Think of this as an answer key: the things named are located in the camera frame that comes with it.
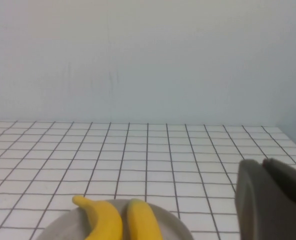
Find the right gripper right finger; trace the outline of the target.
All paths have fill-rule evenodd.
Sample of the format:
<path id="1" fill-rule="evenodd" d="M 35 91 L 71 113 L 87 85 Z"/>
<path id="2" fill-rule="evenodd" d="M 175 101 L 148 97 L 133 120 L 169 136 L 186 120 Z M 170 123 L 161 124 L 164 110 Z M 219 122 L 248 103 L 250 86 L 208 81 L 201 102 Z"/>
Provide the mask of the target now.
<path id="1" fill-rule="evenodd" d="M 296 169 L 274 158 L 264 159 L 262 166 L 282 192 L 296 203 Z"/>

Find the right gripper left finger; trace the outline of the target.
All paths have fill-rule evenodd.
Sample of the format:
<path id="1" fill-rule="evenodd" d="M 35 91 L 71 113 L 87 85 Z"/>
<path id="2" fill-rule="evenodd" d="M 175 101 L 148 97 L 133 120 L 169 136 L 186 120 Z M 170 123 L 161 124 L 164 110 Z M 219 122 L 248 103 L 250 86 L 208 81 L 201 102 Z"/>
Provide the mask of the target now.
<path id="1" fill-rule="evenodd" d="M 240 161 L 235 207 L 242 240 L 296 240 L 296 203 L 263 168 L 263 162 Z"/>

